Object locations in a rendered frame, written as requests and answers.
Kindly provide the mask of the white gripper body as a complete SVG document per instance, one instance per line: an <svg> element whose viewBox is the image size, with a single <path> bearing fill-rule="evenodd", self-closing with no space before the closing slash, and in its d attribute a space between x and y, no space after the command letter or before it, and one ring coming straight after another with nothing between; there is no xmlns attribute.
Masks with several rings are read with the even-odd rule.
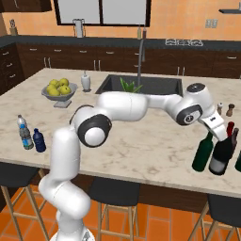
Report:
<svg viewBox="0 0 241 241"><path fill-rule="evenodd" d="M212 116L204 120L208 130L219 140L223 141L227 138L224 119L220 116Z"/></svg>

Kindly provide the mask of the black bottle with white label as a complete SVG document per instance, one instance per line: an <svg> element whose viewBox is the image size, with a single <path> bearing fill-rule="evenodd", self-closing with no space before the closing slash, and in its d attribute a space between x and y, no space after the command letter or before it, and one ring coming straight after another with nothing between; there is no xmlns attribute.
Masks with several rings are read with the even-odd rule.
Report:
<svg viewBox="0 0 241 241"><path fill-rule="evenodd" d="M213 174L223 175L225 173L229 160L233 157L238 132L239 129L234 128L233 133L229 137L216 144L209 164L209 170Z"/></svg>

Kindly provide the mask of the dark green glass bottle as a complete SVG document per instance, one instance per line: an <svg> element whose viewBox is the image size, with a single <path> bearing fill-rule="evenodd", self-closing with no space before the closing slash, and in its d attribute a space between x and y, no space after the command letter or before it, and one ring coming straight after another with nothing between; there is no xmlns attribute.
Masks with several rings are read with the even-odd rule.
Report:
<svg viewBox="0 0 241 241"><path fill-rule="evenodd" d="M235 163L235 169L241 172L241 151L237 157L236 163Z"/></svg>

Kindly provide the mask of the dark sink basin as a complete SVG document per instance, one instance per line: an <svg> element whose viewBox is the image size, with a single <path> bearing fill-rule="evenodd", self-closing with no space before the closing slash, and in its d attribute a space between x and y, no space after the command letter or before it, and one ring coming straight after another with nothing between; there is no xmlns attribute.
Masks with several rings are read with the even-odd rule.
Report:
<svg viewBox="0 0 241 241"><path fill-rule="evenodd" d="M120 78L122 78L127 84L135 82L136 87L141 85L142 88L140 89L140 92L143 94L183 95L182 80L179 78L142 76L140 83L138 83L136 76L115 74L109 74L107 76L104 82L97 89L96 94L101 94L106 91L123 91Z"/></svg>

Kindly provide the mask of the black-seated wooden stool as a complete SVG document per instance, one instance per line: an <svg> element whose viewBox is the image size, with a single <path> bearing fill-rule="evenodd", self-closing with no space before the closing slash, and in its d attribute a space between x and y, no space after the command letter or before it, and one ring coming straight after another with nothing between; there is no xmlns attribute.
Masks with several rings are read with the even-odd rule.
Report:
<svg viewBox="0 0 241 241"><path fill-rule="evenodd" d="M192 241L198 229L201 229L202 241L211 241L217 228L229 231L225 241L231 241L234 233L236 233L238 241L241 241L239 232L241 229L241 199L208 194L207 202L187 241Z"/></svg>
<svg viewBox="0 0 241 241"><path fill-rule="evenodd" d="M139 189L139 183L102 177L94 178L88 195L98 204L97 241L102 241L103 234L127 238L130 241L134 241L134 235L139 236L137 218ZM110 210L122 210L128 213L128 234L109 230Z"/></svg>
<svg viewBox="0 0 241 241"><path fill-rule="evenodd" d="M46 241L50 241L48 232L46 231L45 225L43 223L43 219L41 217L41 210L46 203L46 201L43 201L41 205L37 205L35 196L39 195L40 192L33 191L30 187L31 180L37 175L41 178L44 177L44 171L40 168L35 167L29 167L24 165L17 165L17 164L10 164L5 162L0 162L0 188L3 192L7 207L9 209L9 213L11 216L11 219L13 221L13 224L15 226L16 232L18 234L19 240L24 241L20 227L17 221L18 217L21 218L27 218L31 220L37 220L40 224L40 228L43 232L44 238ZM21 187L22 190L16 197L14 201L11 200L8 188L9 187ZM28 199L30 200L30 204L32 205L32 208L34 210L35 215L25 215L22 213L18 213L14 211L14 205L19 200L19 198L23 195L23 193L26 192L26 195Z"/></svg>

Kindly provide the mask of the hob with white grates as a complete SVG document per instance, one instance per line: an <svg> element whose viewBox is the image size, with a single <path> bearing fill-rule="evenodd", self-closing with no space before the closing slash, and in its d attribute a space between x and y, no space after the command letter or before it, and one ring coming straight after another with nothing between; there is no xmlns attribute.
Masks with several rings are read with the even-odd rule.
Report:
<svg viewBox="0 0 241 241"><path fill-rule="evenodd" d="M167 46L190 46L190 47L202 47L202 40L184 40L184 39L166 39L165 45Z"/></svg>

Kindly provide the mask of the green leafy vegetable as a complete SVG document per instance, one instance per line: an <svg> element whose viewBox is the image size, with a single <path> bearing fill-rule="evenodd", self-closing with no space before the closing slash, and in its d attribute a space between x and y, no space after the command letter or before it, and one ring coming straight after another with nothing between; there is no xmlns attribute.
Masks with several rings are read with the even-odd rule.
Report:
<svg viewBox="0 0 241 241"><path fill-rule="evenodd" d="M142 86L139 85L138 87L135 86L135 82L132 82L130 84L128 84L127 82L125 82L122 78L120 78L120 83L121 83L121 86L123 88L123 90L125 92L132 92L132 93L136 93L138 92Z"/></svg>

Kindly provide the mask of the dark wooden cupboard run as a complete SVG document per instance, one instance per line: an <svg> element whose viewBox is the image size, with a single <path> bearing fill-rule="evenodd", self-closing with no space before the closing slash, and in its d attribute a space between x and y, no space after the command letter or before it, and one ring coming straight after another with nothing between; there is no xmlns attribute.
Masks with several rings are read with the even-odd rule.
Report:
<svg viewBox="0 0 241 241"><path fill-rule="evenodd" d="M241 50L11 43L0 47L0 95L44 68L241 78Z"/></svg>

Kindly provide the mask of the grey fruit bowl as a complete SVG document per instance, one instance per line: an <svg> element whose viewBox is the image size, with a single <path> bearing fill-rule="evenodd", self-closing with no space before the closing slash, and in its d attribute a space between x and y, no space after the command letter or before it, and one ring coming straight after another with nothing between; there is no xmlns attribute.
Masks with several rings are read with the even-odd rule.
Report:
<svg viewBox="0 0 241 241"><path fill-rule="evenodd" d="M71 89L71 92L66 95L51 96L48 94L46 87L42 89L41 94L51 101L56 101L56 103L54 104L54 107L67 108L72 102L71 97L78 89L78 86L75 83L70 83L69 87Z"/></svg>

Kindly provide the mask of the black-framed window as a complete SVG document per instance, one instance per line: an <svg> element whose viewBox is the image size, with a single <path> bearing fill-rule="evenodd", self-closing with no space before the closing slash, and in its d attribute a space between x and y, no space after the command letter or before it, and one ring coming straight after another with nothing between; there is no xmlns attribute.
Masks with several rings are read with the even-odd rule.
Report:
<svg viewBox="0 0 241 241"><path fill-rule="evenodd" d="M58 25L83 19L85 25L144 25L151 20L152 0L54 0Z"/></svg>

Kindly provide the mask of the white paper towel holder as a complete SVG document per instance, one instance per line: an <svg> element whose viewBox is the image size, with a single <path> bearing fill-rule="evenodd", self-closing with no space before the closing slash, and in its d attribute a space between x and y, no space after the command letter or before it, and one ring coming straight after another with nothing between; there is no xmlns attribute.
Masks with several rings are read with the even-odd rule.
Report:
<svg viewBox="0 0 241 241"><path fill-rule="evenodd" d="M84 19L73 19L72 23L74 25L74 35L77 38L84 38L85 37L85 30L84 30Z"/></svg>

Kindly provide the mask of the dark blue plastic bottle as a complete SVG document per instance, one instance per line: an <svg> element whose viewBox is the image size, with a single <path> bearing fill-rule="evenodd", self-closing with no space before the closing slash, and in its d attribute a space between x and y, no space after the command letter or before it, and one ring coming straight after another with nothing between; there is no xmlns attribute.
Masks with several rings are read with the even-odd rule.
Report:
<svg viewBox="0 0 241 241"><path fill-rule="evenodd" d="M38 128L34 129L33 140L34 140L37 152L43 153L46 150L46 145L44 142L43 134L39 131Z"/></svg>

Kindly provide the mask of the clear plastic water bottle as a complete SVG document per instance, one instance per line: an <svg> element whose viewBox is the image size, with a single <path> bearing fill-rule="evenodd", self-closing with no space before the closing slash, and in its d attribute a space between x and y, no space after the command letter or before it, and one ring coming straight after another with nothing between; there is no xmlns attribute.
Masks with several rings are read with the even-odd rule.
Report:
<svg viewBox="0 0 241 241"><path fill-rule="evenodd" d="M30 131L27 127L26 121L21 115L18 116L17 124L19 126L19 134L22 139L24 148L26 150L32 149L34 147L34 143L30 135Z"/></svg>

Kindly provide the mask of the grey wall socket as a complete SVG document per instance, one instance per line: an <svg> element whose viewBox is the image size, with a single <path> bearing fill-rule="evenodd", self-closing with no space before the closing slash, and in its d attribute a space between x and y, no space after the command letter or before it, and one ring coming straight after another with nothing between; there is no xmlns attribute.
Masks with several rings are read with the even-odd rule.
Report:
<svg viewBox="0 0 241 241"><path fill-rule="evenodd" d="M205 21L206 28L216 28L217 27L218 19L207 19Z"/></svg>

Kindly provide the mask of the dark wall cupboard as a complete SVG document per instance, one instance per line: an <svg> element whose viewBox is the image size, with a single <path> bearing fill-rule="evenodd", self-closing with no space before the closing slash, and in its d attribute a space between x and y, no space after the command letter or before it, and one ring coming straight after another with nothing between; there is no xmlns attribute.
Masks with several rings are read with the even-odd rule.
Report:
<svg viewBox="0 0 241 241"><path fill-rule="evenodd" d="M50 0L0 0L0 12L51 11Z"/></svg>

